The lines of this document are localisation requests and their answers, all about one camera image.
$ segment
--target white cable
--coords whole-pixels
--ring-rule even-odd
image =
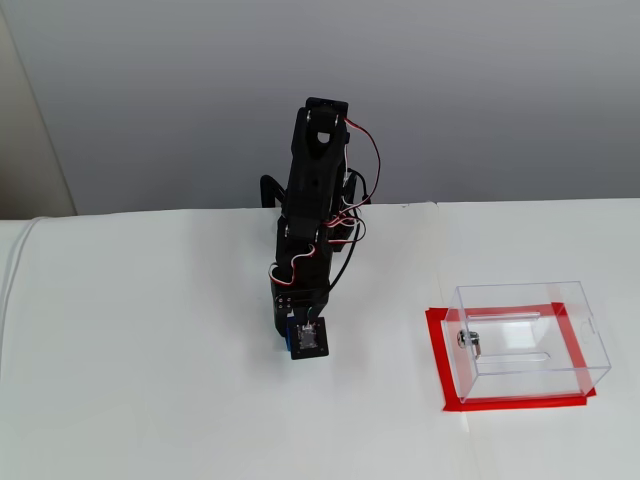
[[[46,217],[37,217],[33,220],[30,220],[25,224],[22,228],[22,231],[18,235],[18,237],[14,240],[13,245],[11,246],[11,250],[9,250],[9,256],[7,257],[7,262],[4,269],[4,278],[2,279],[2,289],[0,289],[0,367],[2,367],[2,345],[4,341],[4,324],[5,318],[7,316],[7,308],[9,306],[9,295],[11,295],[11,289],[13,288],[13,280],[16,278],[16,272],[18,271],[18,265],[20,264],[20,259],[22,258],[22,250],[24,249],[25,243],[27,243],[27,238],[29,238],[29,234],[33,227],[40,220]],[[18,251],[18,255],[16,257],[15,266],[13,265],[13,257],[16,255],[16,250]]]
[[[345,200],[344,195],[342,196],[342,203],[344,203],[345,207],[353,207],[355,206],[355,203],[349,203]]]
[[[345,227],[355,227],[358,223],[364,223],[362,219],[355,217],[344,217],[340,219],[340,221],[335,222],[330,227],[327,228],[335,228],[338,225],[344,225]]]
[[[347,144],[344,144],[344,180],[342,185],[346,185],[349,180],[349,156],[347,155]]]
[[[328,243],[330,243],[330,244],[332,244],[332,245],[333,245],[333,244],[358,243],[358,242],[359,242],[360,240],[362,240],[362,239],[364,238],[364,236],[367,234],[367,224],[366,224],[366,223],[364,223],[364,221],[363,221],[362,219],[360,219],[360,218],[358,218],[357,220],[358,220],[358,222],[356,222],[356,224],[357,224],[357,223],[360,223],[360,225],[362,225],[362,226],[364,227],[364,232],[362,233],[362,236],[361,236],[361,237],[359,237],[359,238],[355,238],[355,239],[353,239],[353,240],[327,240],[327,242],[328,242]]]
[[[296,259],[302,258],[302,257],[313,257],[313,254],[316,253],[316,247],[314,247],[311,244],[309,244],[309,247],[311,247],[311,251],[309,253],[301,253],[300,255],[296,255],[291,259],[291,281],[290,282],[285,282],[284,280],[278,280],[276,277],[273,276],[273,273],[272,273],[273,267],[278,266],[278,264],[275,262],[269,265],[269,278],[271,279],[271,281],[273,283],[277,283],[278,285],[283,285],[285,287],[293,285],[293,283],[296,281],[296,266],[295,266]]]
[[[376,145],[376,141],[373,139],[373,137],[371,136],[371,134],[364,128],[362,128],[360,125],[357,125],[355,123],[353,123],[351,120],[349,120],[348,118],[345,118],[344,121],[347,123],[347,125],[349,125],[351,128],[355,128],[356,130],[358,130],[359,132],[364,133],[367,137],[369,137],[369,140],[371,141],[371,143],[373,144],[373,148],[375,148],[376,150],[376,156],[378,157],[378,172],[376,173],[376,181],[373,184],[373,188],[371,189],[371,193],[366,197],[363,198],[362,201],[360,203],[357,203],[356,205],[353,205],[351,207],[347,207],[344,210],[342,210],[341,212],[338,213],[338,217],[340,217],[341,214],[347,212],[348,210],[353,210],[354,208],[360,207],[362,205],[364,205],[365,203],[367,203],[368,200],[371,199],[371,197],[373,197],[373,194],[375,193],[376,189],[378,188],[378,181],[380,180],[380,167],[381,167],[381,163],[382,163],[382,159],[380,158],[380,152],[378,151],[378,146]]]

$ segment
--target cable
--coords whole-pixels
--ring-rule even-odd
[[[349,180],[349,155],[347,154],[347,144],[344,144],[344,180],[342,185],[346,185]]]
[[[349,212],[355,208],[358,208],[362,205],[364,205],[367,201],[371,200],[371,197],[373,196],[373,194],[375,193],[376,189],[378,188],[378,181],[380,180],[380,167],[382,165],[382,160],[380,158],[380,151],[378,150],[378,145],[376,144],[376,141],[373,139],[373,136],[363,127],[361,127],[360,125],[358,125],[357,123],[352,122],[351,120],[349,120],[348,118],[345,117],[344,121],[347,123],[347,125],[349,125],[351,128],[354,128],[362,133],[364,133],[367,137],[369,137],[369,140],[371,140],[371,143],[373,144],[373,148],[376,150],[376,156],[378,157],[378,171],[376,172],[376,181],[373,184],[373,189],[371,190],[371,193],[365,198],[363,199],[360,203],[357,203],[355,205],[351,205],[348,206],[347,208],[345,208],[344,210],[340,211],[338,213],[338,215],[336,216],[336,218],[334,218],[333,220],[330,220],[329,222],[326,223],[327,226],[333,226],[332,224],[334,222],[336,222],[337,220],[339,220],[340,218],[343,217],[343,215],[346,212]]]
[[[273,208],[276,200],[284,202],[284,188],[270,175],[260,177],[260,199],[262,208]]]
[[[346,217],[346,218],[343,218],[342,220],[351,220],[353,218],[354,217]],[[356,230],[356,234],[355,234],[353,240],[348,240],[348,239],[347,240],[328,240],[328,242],[330,244],[332,244],[332,245],[335,245],[335,244],[358,243],[360,240],[362,240],[365,237],[365,235],[367,234],[367,224],[364,223],[364,220],[362,220],[361,218],[358,218],[358,217],[355,217],[355,218],[357,218],[357,222],[356,223],[358,225],[358,227],[357,227],[358,229]],[[358,232],[360,231],[359,230],[360,229],[360,225],[362,225],[364,227],[364,233],[362,234],[361,237],[358,237]]]
[[[20,265],[20,259],[22,258],[22,250],[24,249],[24,246],[27,243],[27,238],[29,238],[29,234],[31,233],[31,230],[33,230],[33,227],[35,227],[36,223],[38,223],[43,218],[46,218],[46,217],[34,218],[33,220],[30,220],[22,228],[22,231],[13,242],[13,245],[11,246],[11,250],[9,251],[9,256],[7,257],[7,262],[4,269],[4,278],[2,279],[2,289],[0,289],[0,366],[2,362],[4,324],[5,324],[5,319],[7,317],[7,308],[9,306],[9,295],[11,295],[11,290],[13,289],[13,281],[16,278],[18,265]],[[13,257],[16,254],[16,249],[18,250],[18,255],[16,257],[15,266],[13,266]]]
[[[335,228],[338,225],[344,225],[345,227],[355,227],[359,222],[362,222],[362,220],[360,220],[359,218],[347,216],[347,217],[342,217],[340,221],[332,224],[330,227],[327,227],[327,228]]]
[[[356,218],[359,218],[357,210],[354,210],[353,214],[354,214],[354,216]],[[356,238],[358,237],[359,233],[360,233],[360,223],[358,223],[358,226],[356,227],[356,235],[355,235]],[[323,297],[326,297],[327,295],[329,295],[331,290],[333,290],[333,287],[335,287],[337,285],[338,280],[340,280],[340,277],[342,277],[342,274],[347,269],[347,265],[349,265],[349,262],[351,261],[351,257],[353,256],[353,252],[356,249],[356,243],[358,243],[358,242],[351,243],[351,248],[349,249],[349,253],[347,254],[347,258],[345,258],[344,264],[342,265],[342,268],[338,272],[338,275],[336,275],[336,278],[333,279],[333,282],[331,282],[331,284],[327,287],[327,289],[324,292],[322,292],[322,294],[318,298],[323,298]]]
[[[364,194],[362,196],[362,199],[365,200],[369,196],[369,194],[367,193],[367,181],[364,179],[362,174],[360,172],[358,172],[357,170],[354,170],[353,168],[350,168],[349,172],[353,173],[355,176],[357,176],[360,179],[360,181],[362,182],[362,193]]]
[[[273,276],[273,267],[277,267],[278,264],[277,263],[272,263],[271,265],[269,265],[269,278],[271,279],[271,281],[273,283],[276,283],[278,285],[283,285],[285,287],[289,287],[291,285],[293,285],[293,282],[296,281],[296,266],[295,266],[295,261],[297,258],[301,258],[301,257],[313,257],[313,254],[316,253],[316,247],[314,247],[313,245],[309,244],[309,246],[311,247],[311,251],[309,253],[301,253],[300,255],[295,255],[292,259],[291,259],[291,281],[290,282],[285,282],[284,280],[278,280],[276,277]]]
[[[342,196],[342,203],[344,203],[347,207],[352,207],[353,205],[355,205],[353,203],[347,202],[347,200],[344,198],[344,195]]]

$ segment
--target robotic arm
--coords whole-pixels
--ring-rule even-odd
[[[329,354],[325,320],[319,315],[344,271],[331,284],[331,259],[351,243],[346,266],[360,232],[356,209],[345,212],[353,204],[359,175],[347,172],[347,109],[344,102],[307,99],[296,118],[286,191],[269,176],[260,180],[262,206],[275,207],[276,199],[282,203],[269,276],[275,327],[294,360]],[[365,190],[363,201],[370,203],[368,198]]]

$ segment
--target black wire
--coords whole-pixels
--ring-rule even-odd
[[[358,213],[355,210],[352,210],[352,212],[353,212],[353,216],[355,218],[359,218],[358,217]],[[356,234],[355,234],[355,236],[353,238],[357,239],[359,233],[360,233],[360,222],[358,222],[358,226],[356,226]],[[331,285],[329,285],[327,287],[327,290],[325,292],[323,292],[322,295],[320,295],[320,298],[329,295],[329,292],[331,290],[333,290],[333,287],[336,286],[336,284],[338,283],[338,280],[340,280],[340,277],[342,277],[342,274],[347,269],[347,265],[349,265],[349,261],[351,260],[351,256],[353,255],[353,251],[356,249],[356,243],[358,243],[358,242],[355,241],[355,242],[353,242],[351,244],[351,248],[349,248],[349,253],[347,254],[347,258],[345,258],[344,264],[342,265],[342,268],[338,272],[338,275],[336,275],[336,278],[333,279],[333,282],[331,282]]]
[[[270,175],[260,177],[260,199],[262,208],[273,208],[276,206],[276,200],[280,203],[284,202],[284,188]]]
[[[349,168],[348,172],[353,173],[362,182],[362,192],[364,193],[364,195],[362,196],[362,200],[364,200],[365,198],[367,198],[369,196],[369,193],[367,193],[367,181],[364,179],[364,177],[362,176],[362,174],[360,172],[358,172],[357,170],[354,170],[353,168]]]

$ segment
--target red wire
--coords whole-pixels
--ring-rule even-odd
[[[373,136],[371,136],[371,134],[363,127],[361,127],[360,125],[358,125],[357,123],[352,122],[351,120],[349,120],[348,118],[345,117],[344,121],[347,123],[347,125],[349,125],[351,128],[355,128],[356,130],[361,131],[362,133],[364,133],[367,137],[369,137],[369,140],[371,140],[371,143],[373,144],[373,148],[375,148],[376,150],[376,155],[378,156],[378,171],[376,173],[376,181],[373,184],[373,189],[371,190],[371,193],[367,196],[367,198],[365,198],[364,200],[362,200],[360,203],[352,205],[350,207],[345,208],[344,210],[340,211],[337,215],[336,218],[334,218],[333,220],[329,221],[326,223],[326,225],[328,227],[335,227],[337,225],[337,223],[334,225],[334,223],[338,220],[341,219],[341,217],[343,217],[343,215],[350,211],[353,210],[354,208],[358,208],[361,207],[362,205],[364,205],[367,201],[369,201],[369,199],[371,199],[371,197],[373,196],[373,194],[376,191],[376,188],[378,188],[378,180],[380,179],[380,166],[382,164],[382,160],[380,159],[380,151],[378,150],[378,145],[376,145],[376,141],[373,139]]]
[[[364,221],[362,219],[358,219],[358,223],[360,223],[360,225],[362,225],[364,227],[364,232],[362,233],[362,236],[359,238],[354,238],[353,240],[328,240],[328,242],[330,244],[347,244],[347,243],[358,243],[360,240],[362,240],[364,238],[364,236],[367,234],[367,224],[364,223]]]
[[[277,263],[272,263],[269,266],[269,278],[271,279],[271,281],[273,283],[276,283],[278,285],[282,285],[284,287],[290,287],[291,285],[293,285],[293,282],[295,282],[296,280],[296,265],[295,265],[295,261],[297,258],[301,258],[301,257],[313,257],[314,253],[316,253],[316,247],[314,247],[313,245],[309,245],[311,247],[311,251],[309,253],[301,253],[299,255],[295,255],[292,259],[291,259],[291,281],[290,282],[285,282],[283,280],[278,280],[276,277],[273,276],[273,273],[271,273],[272,268],[274,266],[278,266]]]

